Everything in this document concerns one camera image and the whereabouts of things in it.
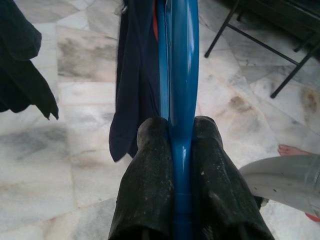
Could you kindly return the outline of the bare person foot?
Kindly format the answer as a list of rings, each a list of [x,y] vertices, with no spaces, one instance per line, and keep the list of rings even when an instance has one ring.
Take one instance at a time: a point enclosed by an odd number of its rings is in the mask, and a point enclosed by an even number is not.
[[[277,149],[280,156],[305,156],[312,155],[313,153],[301,150],[294,146],[280,144]]]

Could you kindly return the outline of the blue plastic hanger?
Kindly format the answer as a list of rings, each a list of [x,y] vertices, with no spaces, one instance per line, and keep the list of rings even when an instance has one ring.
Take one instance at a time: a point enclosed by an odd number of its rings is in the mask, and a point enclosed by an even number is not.
[[[199,79],[197,0],[156,0],[160,115],[173,161],[172,240],[192,240],[191,145]]]

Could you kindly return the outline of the navy red striped garment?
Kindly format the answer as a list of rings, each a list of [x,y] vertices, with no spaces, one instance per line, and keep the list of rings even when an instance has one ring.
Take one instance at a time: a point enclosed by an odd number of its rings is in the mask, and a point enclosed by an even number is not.
[[[123,0],[117,48],[115,114],[109,151],[117,162],[138,151],[137,132],[160,114],[157,0]],[[42,34],[14,0],[0,0],[0,112],[34,105],[44,117],[58,117],[54,95],[32,63]]]

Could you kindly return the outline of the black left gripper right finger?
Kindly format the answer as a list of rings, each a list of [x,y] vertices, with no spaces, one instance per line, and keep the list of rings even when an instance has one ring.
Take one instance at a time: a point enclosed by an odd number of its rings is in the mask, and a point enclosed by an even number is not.
[[[208,116],[194,119],[190,160],[193,240],[275,240]]]

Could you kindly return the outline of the black folding chair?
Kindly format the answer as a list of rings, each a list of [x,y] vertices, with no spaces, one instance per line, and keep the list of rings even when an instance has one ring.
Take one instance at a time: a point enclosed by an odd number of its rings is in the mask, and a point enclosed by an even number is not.
[[[290,25],[294,31],[302,27],[307,28],[310,31],[310,34],[293,49],[296,53],[308,45],[313,38],[316,39],[316,42],[307,52],[305,57],[301,61],[297,62],[273,47],[247,34],[238,27],[230,24],[230,20],[236,11],[239,11],[236,18],[237,21],[241,20],[246,11],[252,11],[262,17],[273,17],[275,22],[279,22],[280,20],[287,21],[288,25]],[[311,0],[234,0],[232,8],[204,54],[205,58],[210,56],[213,48],[227,27],[295,65],[292,72],[270,95],[270,98],[274,99],[296,75],[296,73],[306,64],[306,62],[320,49],[320,2],[311,3]]]

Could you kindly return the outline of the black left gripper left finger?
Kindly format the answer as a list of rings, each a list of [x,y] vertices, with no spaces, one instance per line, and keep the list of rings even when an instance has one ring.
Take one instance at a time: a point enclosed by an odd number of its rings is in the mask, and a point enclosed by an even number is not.
[[[172,240],[175,192],[168,121],[147,119],[138,129],[137,144],[120,182],[108,240]]]

